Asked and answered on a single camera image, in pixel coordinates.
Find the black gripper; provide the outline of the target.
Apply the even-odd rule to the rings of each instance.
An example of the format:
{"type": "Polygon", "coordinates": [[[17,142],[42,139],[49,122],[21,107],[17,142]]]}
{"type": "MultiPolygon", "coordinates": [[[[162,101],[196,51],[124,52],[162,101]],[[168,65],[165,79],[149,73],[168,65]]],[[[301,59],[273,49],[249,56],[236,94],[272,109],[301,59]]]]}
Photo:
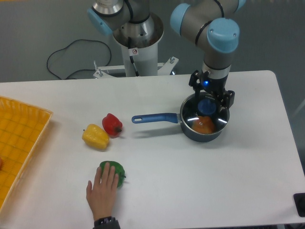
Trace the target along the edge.
{"type": "Polygon", "coordinates": [[[229,109],[234,104],[235,92],[226,90],[225,85],[228,75],[222,78],[214,79],[213,74],[209,71],[194,71],[189,80],[189,86],[195,91],[195,99],[199,99],[201,90],[204,89],[208,94],[214,98],[218,98],[220,107],[218,110],[229,109]]]}

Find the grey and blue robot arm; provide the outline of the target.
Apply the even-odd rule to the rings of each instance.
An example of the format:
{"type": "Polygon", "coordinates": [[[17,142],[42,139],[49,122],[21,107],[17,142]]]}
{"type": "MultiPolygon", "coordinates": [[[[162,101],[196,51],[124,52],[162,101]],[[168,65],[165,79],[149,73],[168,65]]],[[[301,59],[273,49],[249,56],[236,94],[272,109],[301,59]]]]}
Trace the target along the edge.
{"type": "MultiPolygon", "coordinates": [[[[171,28],[204,52],[202,69],[192,74],[190,86],[196,93],[206,91],[225,108],[234,103],[234,92],[225,84],[240,35],[230,16],[243,5],[243,0],[182,3],[170,17],[171,28]]],[[[164,28],[147,0],[96,0],[87,14],[101,34],[112,35],[121,46],[126,76],[160,73],[157,45],[164,28]]]]}

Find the bare human hand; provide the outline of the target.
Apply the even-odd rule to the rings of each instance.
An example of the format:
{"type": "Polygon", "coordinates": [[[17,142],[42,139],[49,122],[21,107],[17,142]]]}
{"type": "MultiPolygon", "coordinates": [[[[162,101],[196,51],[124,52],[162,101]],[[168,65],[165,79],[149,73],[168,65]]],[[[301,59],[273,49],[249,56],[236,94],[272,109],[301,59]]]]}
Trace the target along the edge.
{"type": "Polygon", "coordinates": [[[92,211],[94,221],[110,217],[116,201],[118,174],[115,167],[106,163],[104,169],[98,167],[94,181],[88,181],[86,199],[92,211]]]}

